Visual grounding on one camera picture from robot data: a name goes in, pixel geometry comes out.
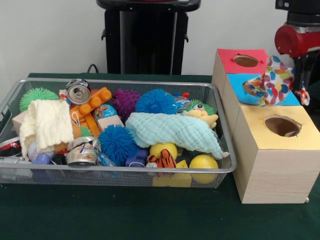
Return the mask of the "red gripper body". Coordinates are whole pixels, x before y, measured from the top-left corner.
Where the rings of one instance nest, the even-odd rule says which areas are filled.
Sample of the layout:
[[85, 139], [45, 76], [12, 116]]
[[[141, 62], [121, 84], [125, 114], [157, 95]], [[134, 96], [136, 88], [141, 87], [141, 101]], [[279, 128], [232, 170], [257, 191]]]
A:
[[305, 56], [320, 50], [320, 28], [285, 24], [276, 31], [274, 44], [280, 55]]

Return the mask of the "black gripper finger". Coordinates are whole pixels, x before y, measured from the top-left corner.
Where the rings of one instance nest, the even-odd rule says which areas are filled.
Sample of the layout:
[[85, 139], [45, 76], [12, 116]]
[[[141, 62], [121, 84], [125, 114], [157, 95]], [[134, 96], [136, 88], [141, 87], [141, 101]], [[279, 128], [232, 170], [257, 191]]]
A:
[[311, 66], [312, 66], [312, 58], [309, 55], [303, 57], [303, 67], [302, 67], [302, 75], [303, 75], [303, 86], [307, 87], [310, 82], [311, 75]]
[[302, 73], [303, 73], [303, 57], [295, 57], [294, 62], [294, 82], [293, 90], [300, 91], [303, 85]]

